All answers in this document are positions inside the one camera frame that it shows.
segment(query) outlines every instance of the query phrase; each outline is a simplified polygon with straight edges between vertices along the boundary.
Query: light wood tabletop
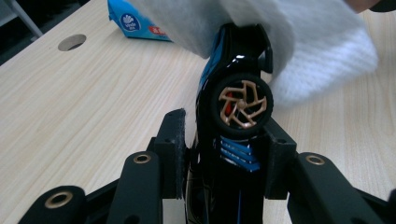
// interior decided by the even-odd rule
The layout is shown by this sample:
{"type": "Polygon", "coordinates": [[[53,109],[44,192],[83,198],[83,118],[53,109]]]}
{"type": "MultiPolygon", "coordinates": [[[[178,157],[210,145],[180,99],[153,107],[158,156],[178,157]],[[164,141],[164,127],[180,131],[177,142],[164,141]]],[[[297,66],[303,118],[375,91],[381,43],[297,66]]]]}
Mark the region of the light wood tabletop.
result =
{"type": "MultiPolygon", "coordinates": [[[[299,152],[326,156],[354,187],[386,200],[396,188],[396,13],[361,16],[380,59],[375,73],[273,117],[299,152]]],[[[186,109],[189,145],[205,63],[170,42],[126,38],[105,0],[4,63],[0,223],[18,222],[49,189],[75,185],[89,194],[119,178],[124,160],[146,149],[171,110],[186,109]]],[[[182,202],[165,202],[165,223],[183,223],[180,209],[182,202]]],[[[286,202],[266,201],[264,220],[289,223],[286,202]]]]}

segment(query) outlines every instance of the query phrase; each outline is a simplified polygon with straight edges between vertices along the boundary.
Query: white cloth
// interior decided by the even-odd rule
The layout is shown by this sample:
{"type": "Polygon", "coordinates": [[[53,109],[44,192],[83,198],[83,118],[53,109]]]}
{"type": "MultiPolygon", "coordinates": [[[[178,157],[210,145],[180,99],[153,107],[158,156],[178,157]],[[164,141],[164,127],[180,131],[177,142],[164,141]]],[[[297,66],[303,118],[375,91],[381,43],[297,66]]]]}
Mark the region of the white cloth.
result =
{"type": "Polygon", "coordinates": [[[375,47],[343,0],[129,0],[185,49],[210,55],[219,27],[261,23],[274,52],[275,105],[300,104],[373,72],[375,47]]]}

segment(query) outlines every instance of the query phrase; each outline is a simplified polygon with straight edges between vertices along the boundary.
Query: skin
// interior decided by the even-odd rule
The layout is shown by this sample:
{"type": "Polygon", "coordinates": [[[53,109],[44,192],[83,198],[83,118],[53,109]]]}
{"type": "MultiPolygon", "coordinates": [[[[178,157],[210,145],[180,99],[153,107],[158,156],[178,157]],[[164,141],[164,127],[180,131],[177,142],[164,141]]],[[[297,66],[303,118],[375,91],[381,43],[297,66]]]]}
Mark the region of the skin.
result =
{"type": "Polygon", "coordinates": [[[344,0],[350,5],[357,13],[363,12],[370,7],[373,7],[380,0],[344,0]]]}

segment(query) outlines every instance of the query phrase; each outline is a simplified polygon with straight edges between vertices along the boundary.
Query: car wheel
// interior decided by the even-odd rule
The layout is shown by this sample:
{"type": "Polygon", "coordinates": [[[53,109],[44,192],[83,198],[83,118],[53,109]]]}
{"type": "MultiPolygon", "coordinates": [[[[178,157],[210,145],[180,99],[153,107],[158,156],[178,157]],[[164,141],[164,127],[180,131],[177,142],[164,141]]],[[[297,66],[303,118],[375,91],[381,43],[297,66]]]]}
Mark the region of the car wheel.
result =
{"type": "Polygon", "coordinates": [[[273,95],[259,77],[248,73],[230,75],[221,80],[212,92],[211,118],[225,137],[253,137],[271,117],[273,95]]]}

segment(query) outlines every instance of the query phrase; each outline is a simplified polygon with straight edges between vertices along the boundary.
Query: toy car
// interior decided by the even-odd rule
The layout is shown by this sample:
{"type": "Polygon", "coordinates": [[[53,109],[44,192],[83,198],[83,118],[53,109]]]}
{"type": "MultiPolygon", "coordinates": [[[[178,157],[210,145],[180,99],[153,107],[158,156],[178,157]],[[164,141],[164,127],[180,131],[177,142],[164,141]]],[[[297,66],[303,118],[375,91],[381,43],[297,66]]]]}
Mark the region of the toy car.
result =
{"type": "Polygon", "coordinates": [[[240,223],[242,207],[254,214],[250,206],[258,213],[243,223],[262,221],[261,135],[274,100],[261,71],[272,70],[271,44],[261,25],[219,29],[196,100],[186,185],[189,223],[240,223]]]}

